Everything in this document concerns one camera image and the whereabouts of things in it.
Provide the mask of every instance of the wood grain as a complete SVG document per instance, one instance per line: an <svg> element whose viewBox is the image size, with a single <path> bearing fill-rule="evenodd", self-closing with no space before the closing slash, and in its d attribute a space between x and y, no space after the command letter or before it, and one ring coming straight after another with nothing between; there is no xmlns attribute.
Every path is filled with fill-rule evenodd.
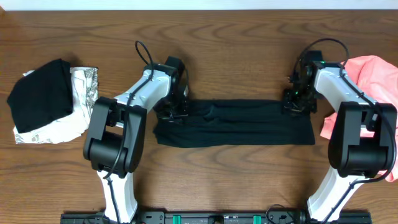
<svg viewBox="0 0 398 224"><path fill-rule="evenodd" d="M0 223L58 223L66 211L105 205L102 186L82 156L85 135L57 145L15 145L6 98L23 72L63 58L99 67L99 93L128 89L154 59L186 63L194 98L280 99L300 51L321 37L342 40L351 56L378 55L398 65L397 11L79 11L6 12L0 20ZM322 44L326 58L341 49ZM219 146L178 149L156 143L149 115L144 155L135 173L141 205L167 210L266 210L303 207L328 168L319 137L331 113L312 115L316 146ZM396 183L361 187L346 205L368 209L375 223L398 221Z"/></svg>

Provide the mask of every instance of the black cloth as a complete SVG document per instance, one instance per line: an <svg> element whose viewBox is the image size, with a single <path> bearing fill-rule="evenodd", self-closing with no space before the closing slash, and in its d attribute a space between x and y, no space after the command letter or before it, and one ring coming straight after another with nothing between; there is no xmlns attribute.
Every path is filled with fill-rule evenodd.
<svg viewBox="0 0 398 224"><path fill-rule="evenodd" d="M73 112L70 64L51 61L21 78L8 96L19 133L41 128Z"/></svg>
<svg viewBox="0 0 398 224"><path fill-rule="evenodd" d="M159 120L157 142L174 147L314 145L309 115L282 113L274 100L193 100L180 123Z"/></svg>

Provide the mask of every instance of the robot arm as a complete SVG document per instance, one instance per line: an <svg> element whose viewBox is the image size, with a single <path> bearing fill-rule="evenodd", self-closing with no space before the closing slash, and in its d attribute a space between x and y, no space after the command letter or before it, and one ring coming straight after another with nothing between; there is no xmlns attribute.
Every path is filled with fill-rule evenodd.
<svg viewBox="0 0 398 224"><path fill-rule="evenodd" d="M143 86L150 78L150 65L128 91L114 100L101 97L93 108L84 157L91 161L92 168L101 178L106 199L104 215L114 222L118 220L115 207L121 223L130 223L137 210L133 173L142 156L147 113L154 109L159 119L176 119L185 115L188 86L181 82L184 64L177 58L169 57L164 65L153 66L153 76ZM135 95L127 105L132 92ZM125 113L129 116L126 127L123 120ZM107 131L106 126L127 129L121 158L108 180L103 177L110 172L123 137Z"/></svg>
<svg viewBox="0 0 398 224"><path fill-rule="evenodd" d="M325 63L320 51L308 51L300 61L300 72L290 79L294 83L293 90L285 91L285 109L293 113L316 112L316 98L320 96L338 113L328 147L328 173L307 201L310 217L321 222L337 220L345 203L363 184L362 180L393 165L393 145L386 121L368 102L380 107L390 124L396 123L396 109L366 95L366 100L360 98L358 92L361 91L352 80L348 76L341 77L340 66L339 63ZM374 131L374 137L360 137L361 129ZM345 195L357 181L360 183Z"/></svg>

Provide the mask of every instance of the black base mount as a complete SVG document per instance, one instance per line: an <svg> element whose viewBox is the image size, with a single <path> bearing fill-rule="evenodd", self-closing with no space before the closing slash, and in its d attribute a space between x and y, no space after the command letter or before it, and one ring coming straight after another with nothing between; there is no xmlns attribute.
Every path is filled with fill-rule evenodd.
<svg viewBox="0 0 398 224"><path fill-rule="evenodd" d="M64 214L60 224L114 224L97 214ZM165 213L138 212L132 223L137 224L317 224L304 210L283 208L259 213ZM368 212L341 212L337 221L329 224L371 224Z"/></svg>

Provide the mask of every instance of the pink cloth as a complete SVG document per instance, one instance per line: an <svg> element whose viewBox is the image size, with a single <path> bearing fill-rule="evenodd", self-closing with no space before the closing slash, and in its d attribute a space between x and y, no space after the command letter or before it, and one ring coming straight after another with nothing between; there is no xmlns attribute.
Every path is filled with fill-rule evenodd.
<svg viewBox="0 0 398 224"><path fill-rule="evenodd" d="M392 103L398 108L398 68L377 56L362 56L349 59L346 71L359 89L374 98L379 103ZM336 122L337 114L325 118L321 136L330 139L331 132ZM361 136L372 137L373 133L367 130L361 131ZM398 164L387 176L386 180L392 182L398 179Z"/></svg>

